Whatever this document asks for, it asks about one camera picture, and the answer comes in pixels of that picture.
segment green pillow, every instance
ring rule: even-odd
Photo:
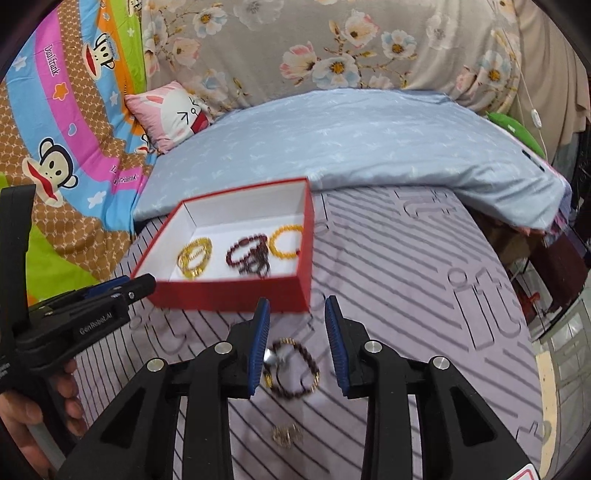
[[[535,138],[517,120],[504,115],[503,113],[487,113],[486,116],[491,122],[507,130],[517,140],[529,147],[540,157],[545,158],[544,150],[540,147],[540,144],[535,141]]]

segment yellow bracelet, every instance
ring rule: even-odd
[[[201,254],[203,254],[203,260],[196,267],[189,268],[189,264]],[[203,273],[211,257],[212,241],[203,236],[193,240],[181,250],[177,257],[177,265],[185,277],[197,278]]]
[[[272,255],[274,255],[275,257],[281,258],[282,260],[290,260],[293,258],[297,258],[297,256],[300,254],[299,248],[297,248],[295,252],[281,252],[281,251],[277,250],[277,247],[275,246],[275,242],[277,241],[277,239],[279,238],[279,236],[283,232],[288,232],[288,231],[304,232],[304,227],[302,227],[301,225],[284,225],[284,226],[280,227],[279,229],[277,229],[273,233],[273,235],[271,235],[271,237],[269,239],[269,251],[272,253]]]

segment metal screw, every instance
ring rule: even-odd
[[[226,353],[230,353],[232,351],[232,344],[228,342],[219,342],[215,346],[215,351],[220,355],[226,355]]]
[[[437,356],[433,359],[433,365],[439,370],[447,370],[449,368],[449,360],[444,356]]]
[[[151,372],[159,372],[164,368],[164,360],[161,358],[153,358],[148,362],[147,367]]]
[[[376,342],[375,340],[370,340],[369,342],[365,342],[363,346],[369,353],[378,353],[382,351],[382,344],[380,342]]]

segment light blue quilt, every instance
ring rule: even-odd
[[[134,218],[199,194],[302,176],[317,191],[445,186],[466,205],[536,229],[549,227],[570,195],[546,163],[446,95],[339,89],[232,112],[162,155]]]

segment paul frank text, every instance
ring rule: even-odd
[[[60,69],[56,65],[57,57],[53,53],[53,43],[45,47],[43,51],[45,52],[45,59],[47,60],[47,65],[49,67],[49,71],[51,72],[51,76],[54,77],[60,73]]]

